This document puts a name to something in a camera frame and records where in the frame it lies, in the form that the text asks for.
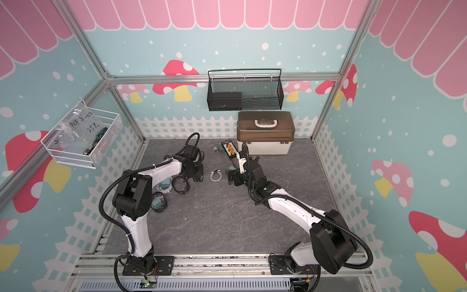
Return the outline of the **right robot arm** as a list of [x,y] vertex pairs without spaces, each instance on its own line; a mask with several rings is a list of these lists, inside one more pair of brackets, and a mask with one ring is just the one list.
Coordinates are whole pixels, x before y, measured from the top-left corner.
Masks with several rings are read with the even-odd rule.
[[368,244],[347,226],[332,209],[313,208],[290,195],[265,176],[258,158],[252,158],[247,144],[237,153],[238,167],[228,171],[229,183],[244,185],[255,205],[281,213],[310,235],[310,242],[297,242],[283,256],[286,269],[297,274],[306,266],[320,266],[331,274],[342,268],[365,270],[374,261]]

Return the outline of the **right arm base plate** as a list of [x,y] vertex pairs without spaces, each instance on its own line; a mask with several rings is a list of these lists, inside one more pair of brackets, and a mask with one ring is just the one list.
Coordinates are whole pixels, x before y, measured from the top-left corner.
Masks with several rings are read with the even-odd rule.
[[317,275],[319,265],[299,266],[290,257],[284,254],[268,255],[270,273],[272,275]]

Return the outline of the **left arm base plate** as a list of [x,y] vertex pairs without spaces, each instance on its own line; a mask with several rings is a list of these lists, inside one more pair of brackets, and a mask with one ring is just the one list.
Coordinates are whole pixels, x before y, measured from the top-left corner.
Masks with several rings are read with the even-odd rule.
[[173,270],[174,256],[131,256],[123,269],[124,276],[170,276]]

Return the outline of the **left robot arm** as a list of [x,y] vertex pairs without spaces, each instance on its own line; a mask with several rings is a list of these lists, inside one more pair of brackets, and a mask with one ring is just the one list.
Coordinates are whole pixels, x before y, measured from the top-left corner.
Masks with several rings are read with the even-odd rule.
[[157,260],[148,235],[147,214],[152,208],[153,189],[166,179],[172,184],[180,180],[185,188],[174,191],[186,194],[190,190],[189,179],[203,181],[204,153],[198,148],[200,134],[192,133],[184,147],[163,162],[138,170],[126,170],[102,194],[99,201],[101,216],[120,227],[128,240],[124,267],[147,274],[156,269]]

